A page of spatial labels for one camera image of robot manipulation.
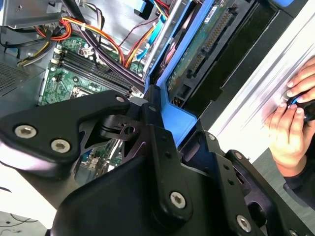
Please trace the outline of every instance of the motherboard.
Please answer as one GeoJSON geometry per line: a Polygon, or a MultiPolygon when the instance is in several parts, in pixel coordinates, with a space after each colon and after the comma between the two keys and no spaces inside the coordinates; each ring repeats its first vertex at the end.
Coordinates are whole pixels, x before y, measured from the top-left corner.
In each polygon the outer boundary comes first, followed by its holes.
{"type": "MultiPolygon", "coordinates": [[[[115,60],[118,55],[108,51],[115,60]]],[[[132,63],[131,70],[142,72],[139,63],[132,63]]],[[[99,63],[91,52],[84,39],[71,37],[57,44],[54,54],[46,70],[42,85],[39,106],[44,106],[97,92],[115,90],[129,97],[132,86],[123,78],[117,76],[104,63],[99,63]]],[[[88,169],[92,178],[101,176],[120,165],[122,155],[116,140],[109,141],[103,147],[96,147],[81,156],[81,167],[88,169]]]]}

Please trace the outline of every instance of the screw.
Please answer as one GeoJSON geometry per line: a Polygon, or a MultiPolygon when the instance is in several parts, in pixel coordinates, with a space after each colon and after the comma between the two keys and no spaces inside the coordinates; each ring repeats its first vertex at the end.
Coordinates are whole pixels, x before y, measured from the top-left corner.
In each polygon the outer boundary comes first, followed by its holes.
{"type": "Polygon", "coordinates": [[[242,228],[242,230],[244,230],[247,233],[252,231],[251,224],[248,222],[248,220],[244,216],[238,215],[236,217],[236,220],[237,220],[238,225],[242,228]]]}
{"type": "Polygon", "coordinates": [[[294,230],[289,230],[291,236],[299,236],[294,230]]]}
{"type": "Polygon", "coordinates": [[[153,112],[156,112],[157,110],[155,109],[155,107],[149,106],[149,109],[153,112]]]}
{"type": "Polygon", "coordinates": [[[243,157],[242,157],[242,155],[241,155],[240,153],[235,152],[234,154],[236,155],[236,157],[237,157],[238,159],[242,160],[243,157]]]}
{"type": "Polygon", "coordinates": [[[15,128],[14,133],[16,136],[22,139],[30,139],[37,134],[37,131],[34,127],[30,125],[20,125],[15,128]]]}
{"type": "Polygon", "coordinates": [[[212,140],[212,141],[214,141],[216,138],[215,138],[215,136],[213,136],[212,134],[208,134],[208,136],[209,136],[209,138],[212,140]]]}
{"type": "Polygon", "coordinates": [[[56,139],[51,143],[51,149],[59,153],[66,153],[70,148],[70,143],[63,139],[56,139]]]}
{"type": "Polygon", "coordinates": [[[183,209],[186,206],[186,200],[179,192],[172,192],[170,199],[172,204],[179,209],[183,209]]]}
{"type": "Polygon", "coordinates": [[[116,99],[117,99],[117,101],[119,101],[119,102],[125,102],[125,100],[122,98],[122,97],[116,97],[116,99]]]}

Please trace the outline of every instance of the human hand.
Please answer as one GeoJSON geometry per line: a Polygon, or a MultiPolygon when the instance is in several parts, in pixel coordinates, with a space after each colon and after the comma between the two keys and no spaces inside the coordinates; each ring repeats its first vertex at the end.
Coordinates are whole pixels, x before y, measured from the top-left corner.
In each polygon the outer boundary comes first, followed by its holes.
{"type": "Polygon", "coordinates": [[[265,122],[272,157],[284,177],[298,175],[306,165],[305,153],[315,133],[315,123],[303,125],[304,110],[295,104],[286,110],[286,103],[281,104],[265,122]]]}
{"type": "Polygon", "coordinates": [[[294,97],[308,91],[297,99],[298,103],[309,102],[315,99],[315,57],[310,59],[287,84],[288,97],[294,97]]]}

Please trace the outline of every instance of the blue drive bracket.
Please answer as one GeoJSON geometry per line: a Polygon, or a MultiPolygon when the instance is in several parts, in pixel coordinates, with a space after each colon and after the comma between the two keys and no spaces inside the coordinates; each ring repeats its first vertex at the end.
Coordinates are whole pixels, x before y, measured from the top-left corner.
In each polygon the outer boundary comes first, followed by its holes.
{"type": "MultiPolygon", "coordinates": [[[[174,68],[176,67],[180,59],[182,58],[187,47],[189,46],[190,42],[193,40],[195,34],[197,33],[199,27],[201,26],[202,23],[204,23],[204,19],[208,16],[209,11],[213,5],[213,2],[214,0],[204,1],[198,14],[196,15],[190,28],[188,29],[185,37],[183,38],[182,42],[178,46],[176,53],[174,54],[173,58],[171,59],[168,66],[166,67],[165,71],[163,72],[159,80],[157,81],[157,86],[161,88],[161,107],[162,107],[161,113],[162,113],[164,127],[165,129],[172,132],[176,147],[180,145],[180,143],[183,141],[186,135],[191,131],[191,129],[197,123],[197,117],[175,106],[169,101],[166,81],[172,74],[174,68]]],[[[174,31],[172,32],[172,36],[174,36],[177,26],[179,25],[181,20],[182,18],[180,18],[177,25],[175,26],[174,31]]],[[[160,54],[159,57],[163,55],[163,52],[165,52],[166,48],[167,48],[167,45],[164,46],[164,49],[162,50],[162,53],[160,54]]],[[[146,90],[149,87],[150,75],[152,71],[154,70],[154,68],[158,66],[157,64],[158,61],[159,61],[159,58],[156,60],[154,66],[151,68],[150,73],[148,74],[148,77],[146,78],[146,90]]]]}
{"type": "Polygon", "coordinates": [[[283,7],[287,7],[289,6],[291,3],[294,2],[294,0],[273,0],[275,3],[277,3],[278,5],[280,6],[283,6],[283,7]]]}

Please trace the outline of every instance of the finger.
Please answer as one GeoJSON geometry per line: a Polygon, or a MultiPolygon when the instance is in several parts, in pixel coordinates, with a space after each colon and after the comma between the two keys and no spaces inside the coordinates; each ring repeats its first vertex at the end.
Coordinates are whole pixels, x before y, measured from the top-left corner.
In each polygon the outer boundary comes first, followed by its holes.
{"type": "Polygon", "coordinates": [[[303,102],[309,102],[315,99],[315,88],[311,89],[307,93],[303,94],[297,99],[297,102],[303,103],[303,102]]]}
{"type": "Polygon", "coordinates": [[[286,103],[281,103],[280,106],[275,111],[274,115],[272,116],[271,122],[270,122],[270,138],[272,141],[277,140],[277,130],[278,130],[278,124],[280,122],[281,117],[285,113],[286,109],[286,103]]]}
{"type": "Polygon", "coordinates": [[[294,114],[294,118],[290,128],[289,144],[298,149],[303,145],[303,124],[304,110],[298,108],[294,114]]]}
{"type": "Polygon", "coordinates": [[[305,68],[314,65],[315,64],[315,57],[312,57],[307,63],[305,63],[305,65],[302,66],[302,68],[300,69],[300,71],[304,70],[305,68]]]}
{"type": "Polygon", "coordinates": [[[273,116],[274,116],[274,112],[264,122],[263,129],[264,129],[264,132],[266,133],[267,136],[270,135],[270,131],[269,131],[270,130],[270,123],[271,123],[273,116]]]}
{"type": "MultiPolygon", "coordinates": [[[[293,96],[296,96],[302,92],[310,90],[314,87],[315,87],[315,75],[312,75],[312,76],[302,80],[300,83],[298,83],[293,88],[291,88],[286,94],[289,97],[293,97],[293,96]]],[[[311,93],[310,96],[315,98],[315,92],[311,93]]]]}
{"type": "Polygon", "coordinates": [[[303,70],[301,70],[292,80],[287,84],[289,88],[292,88],[299,84],[302,80],[315,74],[315,64],[312,64],[303,70]]]}
{"type": "Polygon", "coordinates": [[[277,143],[287,145],[289,143],[290,127],[293,121],[297,106],[291,106],[281,117],[277,129],[277,143]]]}
{"type": "Polygon", "coordinates": [[[303,127],[304,138],[311,140],[315,133],[315,120],[307,122],[303,127]]]}

